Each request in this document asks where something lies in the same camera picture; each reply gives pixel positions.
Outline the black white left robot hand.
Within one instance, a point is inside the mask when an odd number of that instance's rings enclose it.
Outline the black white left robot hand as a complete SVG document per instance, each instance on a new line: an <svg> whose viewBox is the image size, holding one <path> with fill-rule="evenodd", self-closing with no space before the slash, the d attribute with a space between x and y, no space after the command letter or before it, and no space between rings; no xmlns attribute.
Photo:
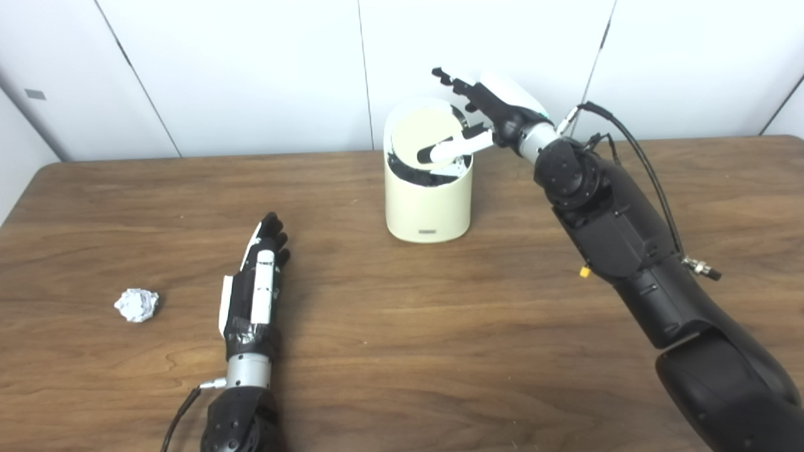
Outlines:
<svg viewBox="0 0 804 452"><path fill-rule="evenodd" d="M279 216L268 213L256 226L239 271L225 280L222 336L228 360L247 353L269 361L278 357L281 333L274 323L274 303L290 260L288 240Z"/></svg>

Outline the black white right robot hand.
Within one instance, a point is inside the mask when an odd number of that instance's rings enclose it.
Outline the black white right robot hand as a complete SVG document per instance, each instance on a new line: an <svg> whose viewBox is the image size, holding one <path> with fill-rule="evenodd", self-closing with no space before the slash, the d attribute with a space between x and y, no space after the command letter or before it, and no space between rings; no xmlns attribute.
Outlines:
<svg viewBox="0 0 804 452"><path fill-rule="evenodd" d="M545 147L559 139L545 109L517 83L490 72L475 81L434 68L434 77L468 100L466 112L480 112L490 126L476 125L438 143L420 149L421 164L448 162L492 146L506 147L520 158L535 164Z"/></svg>

